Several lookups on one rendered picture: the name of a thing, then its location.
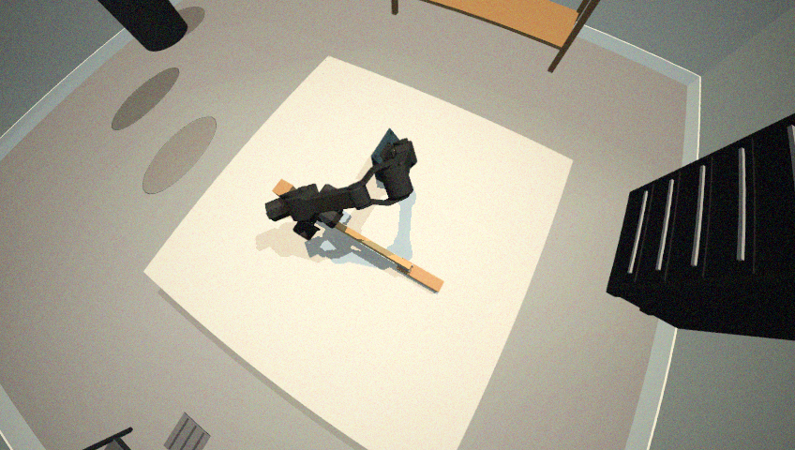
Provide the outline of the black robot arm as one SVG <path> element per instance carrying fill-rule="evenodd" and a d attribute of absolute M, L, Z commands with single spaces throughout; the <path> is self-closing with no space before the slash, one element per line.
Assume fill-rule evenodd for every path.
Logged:
<path fill-rule="evenodd" d="M 286 192 L 273 201 L 265 203 L 266 215 L 273 221 L 291 216 L 293 221 L 308 222 L 312 218 L 334 229 L 344 215 L 343 209 L 365 209 L 373 204 L 390 206 L 413 193 L 409 176 L 410 169 L 418 161 L 413 141 L 408 137 L 388 142 L 380 153 L 383 163 L 371 166 L 361 180 L 325 191 L 318 191 L 316 184 L 302 186 Z M 371 199 L 366 183 L 379 170 L 388 199 Z"/>

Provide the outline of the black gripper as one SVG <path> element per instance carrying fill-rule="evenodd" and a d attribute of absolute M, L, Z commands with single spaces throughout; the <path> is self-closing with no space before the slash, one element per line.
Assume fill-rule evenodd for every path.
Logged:
<path fill-rule="evenodd" d="M 334 187 L 332 185 L 327 184 L 327 185 L 323 186 L 321 191 L 334 189 L 334 188 L 337 188 L 337 187 Z M 316 231 L 320 231 L 321 230 L 318 227 L 314 226 L 316 221 L 317 221 L 317 219 L 315 217 L 313 217 L 311 219 L 311 221 L 308 221 L 308 222 L 297 222 L 295 224 L 295 226 L 292 228 L 292 231 L 294 233 L 297 233 L 298 235 L 302 236 L 303 238 L 305 238 L 305 239 L 307 239 L 309 241 L 312 238 L 312 236 L 314 236 Z"/>

